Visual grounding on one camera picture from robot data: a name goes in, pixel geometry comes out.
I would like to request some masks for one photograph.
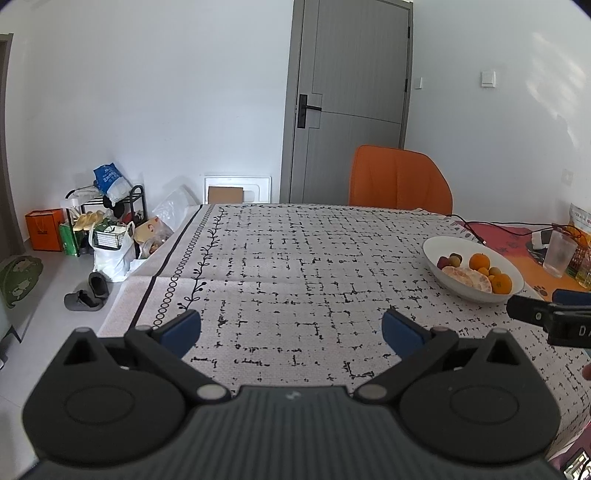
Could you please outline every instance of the green bag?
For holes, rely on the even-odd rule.
[[[80,246],[82,242],[82,238],[84,237],[84,232],[74,232],[72,235],[72,229],[70,225],[67,223],[62,223],[60,225],[60,238],[61,244],[64,248],[64,253],[66,255],[76,255],[76,247]]]

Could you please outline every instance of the blue gripper pad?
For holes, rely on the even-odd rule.
[[[152,338],[166,350],[182,358],[201,335],[201,317],[195,310],[188,310],[174,320],[156,329]]]
[[[399,312],[389,309],[382,317],[382,336],[402,360],[425,345],[430,334]]]
[[[591,293],[558,289],[552,294],[552,302],[560,305],[591,305]]]

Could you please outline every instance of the metal screw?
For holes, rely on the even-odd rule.
[[[365,398],[366,400],[379,400],[380,398],[384,398],[386,395],[388,395],[388,390],[386,390],[382,385],[372,383],[359,387],[357,393],[360,397]]]
[[[291,393],[285,394],[285,397],[287,400],[298,400],[299,398],[301,398],[301,393],[294,390]]]
[[[226,388],[217,384],[202,385],[197,389],[197,395],[203,400],[219,400],[226,396]]]

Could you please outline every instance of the electrical cable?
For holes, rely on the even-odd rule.
[[[587,459],[587,461],[583,464],[583,468],[581,468],[581,473],[579,473],[579,476],[577,477],[577,480],[580,480],[580,479],[583,478],[583,472],[587,468],[587,465],[589,464],[589,462],[591,462],[591,458]]]
[[[497,227],[500,230],[503,230],[506,233],[510,233],[511,235],[515,235],[515,236],[530,236],[532,233],[536,233],[536,232],[543,232],[545,230],[554,230],[554,229],[566,229],[566,228],[572,228],[575,229],[579,232],[579,234],[577,236],[574,236],[571,232],[567,231],[567,233],[569,235],[571,235],[573,237],[573,239],[577,239],[580,238],[581,236],[584,237],[584,232],[581,231],[579,228],[573,226],[573,225],[559,225],[557,223],[524,223],[524,222],[507,222],[504,225],[534,225],[534,226],[539,226],[539,225],[547,225],[544,228],[540,228],[537,230],[532,230],[529,231],[527,233],[516,233],[516,232],[512,232],[511,230],[504,228],[502,225],[499,225],[500,222],[481,222],[479,220],[471,220],[471,221],[467,221],[464,220],[460,215],[456,215],[455,213],[452,213],[451,215],[448,215],[449,217],[457,217],[459,218],[463,223],[464,223],[464,227],[469,230],[472,235],[474,235],[476,237],[476,239],[481,243],[481,244],[485,244],[485,240],[478,235],[473,228],[470,227],[471,223],[478,223],[481,225],[491,225],[494,227]]]

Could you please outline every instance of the fruit bowl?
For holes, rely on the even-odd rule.
[[[510,276],[513,283],[511,293],[506,295],[487,293],[464,285],[446,275],[442,270],[437,268],[437,262],[440,257],[448,257],[452,253],[458,253],[462,256],[461,267],[466,268],[469,266],[470,257],[472,255],[478,253],[485,254],[491,259],[491,265],[500,268],[503,273]],[[510,261],[494,250],[491,250],[484,245],[477,244],[476,242],[471,242],[465,238],[457,238],[453,236],[431,237],[423,243],[423,254],[429,270],[435,275],[437,282],[466,300],[478,303],[505,303],[512,295],[523,290],[525,286],[521,273]]]

